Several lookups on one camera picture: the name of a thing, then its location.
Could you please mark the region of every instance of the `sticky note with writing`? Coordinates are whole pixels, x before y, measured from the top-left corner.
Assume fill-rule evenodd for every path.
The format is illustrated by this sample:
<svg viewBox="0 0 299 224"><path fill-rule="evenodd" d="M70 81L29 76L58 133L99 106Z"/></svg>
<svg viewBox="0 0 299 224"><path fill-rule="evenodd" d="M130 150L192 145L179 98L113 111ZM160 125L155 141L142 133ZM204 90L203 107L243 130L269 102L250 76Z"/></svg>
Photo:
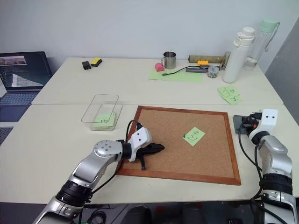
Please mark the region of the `sticky note with writing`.
<svg viewBox="0 0 299 224"><path fill-rule="evenodd" d="M188 142L190 145L195 146L195 144L205 135L203 131L199 130L197 127L194 127L187 134L183 136L183 139Z"/></svg>
<svg viewBox="0 0 299 224"><path fill-rule="evenodd" d="M231 105L236 105L242 101L239 95L231 95L229 97L226 97L225 100L228 101L228 103Z"/></svg>
<svg viewBox="0 0 299 224"><path fill-rule="evenodd" d="M229 92L225 89L225 87L220 87L220 88L217 89L217 91L220 93L220 95L222 97L229 97L230 96Z"/></svg>
<svg viewBox="0 0 299 224"><path fill-rule="evenodd" d="M217 91L231 105L236 105L242 101L239 91L232 85L217 88Z"/></svg>
<svg viewBox="0 0 299 224"><path fill-rule="evenodd" d="M114 125L115 112L107 112L98 115L94 119L93 127L111 127Z"/></svg>

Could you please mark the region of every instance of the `wooden block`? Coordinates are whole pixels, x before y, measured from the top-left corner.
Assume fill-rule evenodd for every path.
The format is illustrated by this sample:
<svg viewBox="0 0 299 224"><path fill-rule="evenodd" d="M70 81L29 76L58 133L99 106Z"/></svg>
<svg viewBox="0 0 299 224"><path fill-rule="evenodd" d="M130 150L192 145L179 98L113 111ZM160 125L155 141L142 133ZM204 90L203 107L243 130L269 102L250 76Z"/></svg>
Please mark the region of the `wooden block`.
<svg viewBox="0 0 299 224"><path fill-rule="evenodd" d="M208 60L209 63L221 63L224 56L189 55L189 63L197 63L198 60Z"/></svg>

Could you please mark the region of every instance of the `wooden frame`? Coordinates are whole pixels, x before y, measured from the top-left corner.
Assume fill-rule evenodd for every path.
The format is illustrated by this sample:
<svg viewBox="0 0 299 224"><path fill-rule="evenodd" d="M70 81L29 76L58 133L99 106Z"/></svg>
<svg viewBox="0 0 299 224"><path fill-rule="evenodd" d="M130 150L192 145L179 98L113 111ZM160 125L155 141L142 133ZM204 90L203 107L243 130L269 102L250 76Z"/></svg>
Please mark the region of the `wooden frame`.
<svg viewBox="0 0 299 224"><path fill-rule="evenodd" d="M172 108L161 108L161 107L151 107L151 106L138 106L135 117L134 117L135 120L139 119L142 110L184 112L184 113L197 113L197 114L223 116L224 122L225 122L226 136L227 136L227 141L228 141L229 156L230 156L231 165L232 165L233 177L187 174L187 173L141 170L141 169L128 169L128 168L124 168L124 167L122 167L122 169L118 172L118 175L143 176L143 177L155 177L155 178L165 178L165 179L189 180L189 181L199 181L199 182L241 185L241 179L240 179L237 160L236 160L236 156L235 156L235 149L234 149L234 144L233 144L233 140L232 140L232 134L230 131L228 114L226 112L210 112L210 111L172 109ZM129 131L129 138L134 133L135 129L136 129L136 124L134 123L131 126L131 129Z"/></svg>

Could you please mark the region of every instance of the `green bottle cap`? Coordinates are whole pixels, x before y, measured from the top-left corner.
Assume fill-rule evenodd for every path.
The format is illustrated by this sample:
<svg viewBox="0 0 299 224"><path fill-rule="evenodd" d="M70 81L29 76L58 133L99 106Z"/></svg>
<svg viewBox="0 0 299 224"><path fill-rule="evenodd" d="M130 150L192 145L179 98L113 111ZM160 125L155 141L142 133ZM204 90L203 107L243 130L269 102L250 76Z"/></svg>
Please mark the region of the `green bottle cap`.
<svg viewBox="0 0 299 224"><path fill-rule="evenodd" d="M272 33L275 30L275 27L277 26L278 22L276 22L273 19L266 18L263 19L263 22L260 26L260 30L265 33Z"/></svg>

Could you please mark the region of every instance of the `laptop keyboard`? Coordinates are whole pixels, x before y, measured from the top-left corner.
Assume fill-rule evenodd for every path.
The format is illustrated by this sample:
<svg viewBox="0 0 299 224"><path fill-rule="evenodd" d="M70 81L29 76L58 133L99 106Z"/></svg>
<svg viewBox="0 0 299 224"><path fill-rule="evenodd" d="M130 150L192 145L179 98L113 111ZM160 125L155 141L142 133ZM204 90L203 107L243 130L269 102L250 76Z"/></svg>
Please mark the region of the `laptop keyboard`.
<svg viewBox="0 0 299 224"><path fill-rule="evenodd" d="M2 144L2 142L4 142L13 128L14 127L0 127L0 145Z"/></svg>
<svg viewBox="0 0 299 224"><path fill-rule="evenodd" d="M0 106L7 105L30 105L32 100L37 96L37 93L17 93L5 94L0 100Z"/></svg>

